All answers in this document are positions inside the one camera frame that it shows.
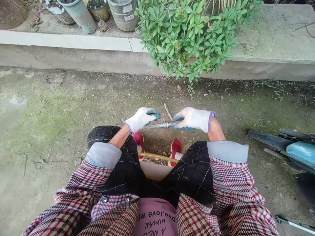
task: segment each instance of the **red shoe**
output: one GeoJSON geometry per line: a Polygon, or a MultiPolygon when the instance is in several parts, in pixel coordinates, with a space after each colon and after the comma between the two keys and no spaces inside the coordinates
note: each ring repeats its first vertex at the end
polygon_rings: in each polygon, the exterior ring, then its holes
{"type": "MultiPolygon", "coordinates": [[[[181,141],[179,139],[174,139],[172,144],[171,144],[171,158],[175,159],[175,154],[177,152],[181,153],[182,151],[182,145],[181,145],[181,141]]],[[[176,162],[171,162],[171,161],[168,161],[167,162],[167,165],[169,167],[175,167],[176,166],[176,162]]]]}
{"type": "MultiPolygon", "coordinates": [[[[143,148],[144,137],[143,137],[143,134],[141,133],[141,131],[137,131],[134,134],[134,140],[135,140],[137,146],[141,146],[141,152],[144,152],[144,148],[143,148]]],[[[139,161],[142,161],[143,159],[144,159],[143,156],[139,156],[139,161]]]]}

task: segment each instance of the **label on pot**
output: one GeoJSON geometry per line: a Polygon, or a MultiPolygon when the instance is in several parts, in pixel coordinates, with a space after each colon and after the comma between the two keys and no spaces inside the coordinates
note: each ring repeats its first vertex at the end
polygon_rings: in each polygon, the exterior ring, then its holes
{"type": "Polygon", "coordinates": [[[134,18],[134,15],[130,15],[130,16],[125,16],[125,21],[129,21],[132,20],[134,18]]]}
{"type": "Polygon", "coordinates": [[[128,5],[126,5],[126,6],[124,6],[124,7],[122,8],[122,12],[123,12],[123,13],[131,12],[131,11],[132,11],[132,5],[131,5],[131,3],[129,3],[128,5]]]}

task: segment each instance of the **concrete ground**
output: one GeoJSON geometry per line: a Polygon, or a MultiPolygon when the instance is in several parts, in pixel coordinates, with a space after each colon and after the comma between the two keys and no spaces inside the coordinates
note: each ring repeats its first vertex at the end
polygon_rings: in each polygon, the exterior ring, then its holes
{"type": "MultiPolygon", "coordinates": [[[[216,111],[227,139],[249,144],[249,169],[272,214],[314,224],[295,172],[247,136],[250,128],[314,132],[312,85],[282,82],[285,92],[279,92],[249,81],[206,79],[190,96],[187,81],[165,77],[0,68],[0,235],[20,235],[54,203],[53,195],[84,158],[93,127],[120,126],[139,107],[157,108],[168,121],[163,103],[173,115],[187,106],[216,111]]],[[[168,155],[174,138],[184,149],[207,139],[199,130],[143,133],[146,151],[168,155]]],[[[278,229],[281,235],[305,235],[291,226],[278,229]]]]}

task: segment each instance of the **purple glove cuff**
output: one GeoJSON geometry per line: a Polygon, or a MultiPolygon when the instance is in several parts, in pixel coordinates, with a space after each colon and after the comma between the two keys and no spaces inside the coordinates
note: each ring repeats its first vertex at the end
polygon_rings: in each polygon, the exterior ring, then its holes
{"type": "Polygon", "coordinates": [[[216,112],[215,111],[211,111],[210,112],[210,115],[209,115],[209,121],[208,121],[208,132],[210,132],[210,127],[211,127],[211,125],[210,125],[210,121],[211,121],[211,118],[216,118],[217,117],[217,114],[216,114],[216,112]]]}
{"type": "Polygon", "coordinates": [[[128,126],[128,128],[129,128],[129,130],[130,130],[130,132],[131,132],[131,135],[134,135],[134,134],[135,134],[135,133],[131,130],[129,124],[126,123],[126,121],[124,121],[122,124],[128,126]]]}

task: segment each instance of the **glove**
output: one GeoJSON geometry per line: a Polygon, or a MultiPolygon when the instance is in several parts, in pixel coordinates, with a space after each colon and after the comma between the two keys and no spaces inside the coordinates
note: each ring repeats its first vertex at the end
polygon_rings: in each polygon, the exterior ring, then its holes
{"type": "Polygon", "coordinates": [[[174,125],[174,129],[196,128],[208,133],[210,131],[211,117],[215,118],[216,116],[214,111],[196,110],[187,107],[177,113],[172,121],[182,121],[174,125]]]}
{"type": "Polygon", "coordinates": [[[139,108],[133,117],[123,122],[123,125],[128,125],[131,134],[134,135],[135,132],[142,129],[145,125],[150,124],[151,121],[157,121],[159,118],[161,118],[161,115],[156,109],[139,108]]]}

